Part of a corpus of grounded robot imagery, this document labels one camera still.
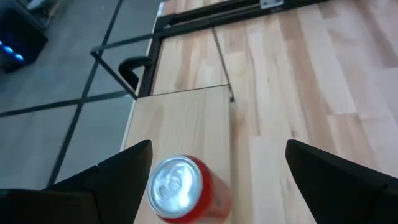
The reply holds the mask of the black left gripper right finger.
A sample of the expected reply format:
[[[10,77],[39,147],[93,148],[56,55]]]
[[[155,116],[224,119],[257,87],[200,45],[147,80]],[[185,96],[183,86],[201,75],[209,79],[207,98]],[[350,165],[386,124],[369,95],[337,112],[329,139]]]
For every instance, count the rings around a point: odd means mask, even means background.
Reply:
[[[397,223],[397,178],[294,139],[285,158],[317,223]]]

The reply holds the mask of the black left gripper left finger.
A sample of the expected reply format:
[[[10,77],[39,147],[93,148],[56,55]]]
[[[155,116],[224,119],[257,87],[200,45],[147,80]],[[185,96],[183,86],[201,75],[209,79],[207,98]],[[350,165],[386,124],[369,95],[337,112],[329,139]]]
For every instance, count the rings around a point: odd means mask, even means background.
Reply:
[[[133,223],[152,157],[143,140],[46,189],[2,189],[1,223]]]

